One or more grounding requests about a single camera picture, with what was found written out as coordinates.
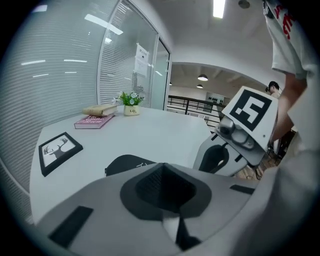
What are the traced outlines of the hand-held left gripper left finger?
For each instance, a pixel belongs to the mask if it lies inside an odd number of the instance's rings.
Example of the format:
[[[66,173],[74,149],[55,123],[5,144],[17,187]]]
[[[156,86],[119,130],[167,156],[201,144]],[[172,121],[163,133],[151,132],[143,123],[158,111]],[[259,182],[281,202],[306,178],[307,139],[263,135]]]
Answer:
[[[48,237],[78,206],[92,209],[68,249],[81,256],[175,256],[180,248],[161,221],[132,215],[120,197],[124,183],[153,168],[145,165],[100,178],[78,190],[47,212],[37,229]]]

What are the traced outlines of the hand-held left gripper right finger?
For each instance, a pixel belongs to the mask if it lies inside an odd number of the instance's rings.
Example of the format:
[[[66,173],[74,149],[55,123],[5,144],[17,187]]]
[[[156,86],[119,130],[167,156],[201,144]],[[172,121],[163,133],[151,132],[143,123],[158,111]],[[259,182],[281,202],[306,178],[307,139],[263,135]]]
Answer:
[[[161,165],[162,251],[233,251],[254,181]]]

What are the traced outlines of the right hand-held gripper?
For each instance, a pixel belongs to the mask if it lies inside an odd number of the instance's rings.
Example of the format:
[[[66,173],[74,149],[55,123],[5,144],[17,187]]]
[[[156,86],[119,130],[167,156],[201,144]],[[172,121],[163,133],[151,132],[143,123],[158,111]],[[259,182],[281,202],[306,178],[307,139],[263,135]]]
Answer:
[[[278,99],[242,86],[222,114],[215,129],[218,135],[211,135],[200,145],[193,169],[231,177],[247,164],[257,166],[267,152]]]

